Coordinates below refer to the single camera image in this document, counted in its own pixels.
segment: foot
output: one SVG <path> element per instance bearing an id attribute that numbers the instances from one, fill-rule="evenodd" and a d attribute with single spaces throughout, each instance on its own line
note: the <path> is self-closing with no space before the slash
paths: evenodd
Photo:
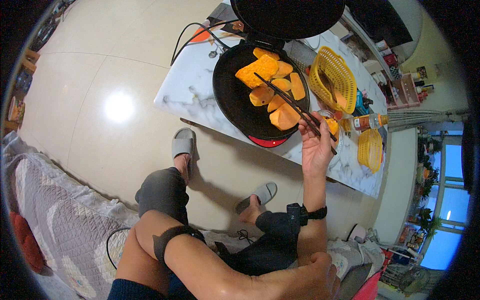
<path id="1" fill-rule="evenodd" d="M 260 206 L 260 199 L 258 199 L 258 196 L 252 194 L 250 196 L 250 205 L 240 214 L 240 222 L 255 225 L 258 216 L 261 215 L 264 211 L 265 208 L 262 208 Z"/>
<path id="2" fill-rule="evenodd" d="M 188 162 L 190 161 L 190 154 L 183 153 L 176 156 L 173 159 L 173 163 L 177 170 L 180 172 L 183 180 L 185 180 L 185 185 L 188 185 L 189 178 L 188 178 Z"/>

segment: knee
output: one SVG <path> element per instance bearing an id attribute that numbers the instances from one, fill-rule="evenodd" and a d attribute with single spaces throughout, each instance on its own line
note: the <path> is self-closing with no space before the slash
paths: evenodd
<path id="1" fill-rule="evenodd" d="M 143 186 L 155 186 L 159 182 L 175 182 L 181 179 L 180 172 L 176 168 L 168 168 L 152 172 L 145 178 Z"/>

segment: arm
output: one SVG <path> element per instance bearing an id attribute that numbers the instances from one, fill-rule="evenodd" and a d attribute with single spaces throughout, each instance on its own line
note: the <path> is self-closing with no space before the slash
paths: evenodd
<path id="1" fill-rule="evenodd" d="M 303 205 L 307 211 L 313 212 L 325 207 L 325 177 L 328 164 L 333 157 L 330 146 L 335 143 L 330 139 L 326 121 L 317 113 L 312 115 L 320 122 L 321 138 L 315 136 L 304 120 L 299 121 L 302 135 L 302 170 L 303 170 Z M 299 265 L 310 264 L 310 257 L 315 252 L 326 252 L 327 246 L 326 219 L 309 220 L 300 229 L 297 253 Z"/>
<path id="2" fill-rule="evenodd" d="M 138 250 L 156 262 L 152 236 L 159 236 L 167 229 L 180 225 L 180 222 L 163 213 L 148 211 L 130 231 L 127 243 L 138 244 L 140 248 Z M 198 299 L 329 300 L 336 296 L 339 287 L 336 269 L 331 266 L 332 258 L 321 252 L 312 255 L 307 266 L 271 272 L 258 277 L 247 276 L 227 266 L 200 240 L 182 234 L 170 240 L 165 248 L 164 258 L 166 265 Z M 148 260 L 146 262 L 147 266 L 152 264 Z M 166 295 L 164 289 L 157 288 L 155 283 L 145 281 L 145 278 L 154 279 L 155 274 L 145 268 L 138 272 L 139 268 L 142 269 L 139 267 L 139 261 L 133 259 L 132 253 L 124 251 L 117 270 L 117 278 L 146 284 Z M 166 270 L 162 268 L 159 273 L 165 275 Z"/>

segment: electric griddle pan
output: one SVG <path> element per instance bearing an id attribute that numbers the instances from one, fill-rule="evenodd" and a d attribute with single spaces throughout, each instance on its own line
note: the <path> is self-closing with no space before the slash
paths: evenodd
<path id="1" fill-rule="evenodd" d="M 310 108 L 307 82 L 297 65 L 283 50 L 286 40 L 318 35 L 332 27 L 342 16 L 343 0 L 231 0 L 238 19 L 243 22 L 246 37 L 240 44 L 220 56 L 213 72 L 213 91 L 225 117 L 255 144 L 272 148 L 285 142 L 298 125 L 281 131 L 270 123 L 267 106 L 250 102 L 252 91 L 235 77 L 238 70 L 254 62 L 256 47 L 277 53 L 280 60 L 292 65 L 300 74 L 305 98 L 297 105 Z"/>

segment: cooking oil bottle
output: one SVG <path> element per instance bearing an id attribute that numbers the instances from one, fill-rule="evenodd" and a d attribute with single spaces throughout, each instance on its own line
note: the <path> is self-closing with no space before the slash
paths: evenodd
<path id="1" fill-rule="evenodd" d="M 346 132 L 352 131 L 352 129 L 358 131 L 378 129 L 388 123 L 388 116 L 374 113 L 370 115 L 341 119 L 338 121 L 338 123 Z"/>

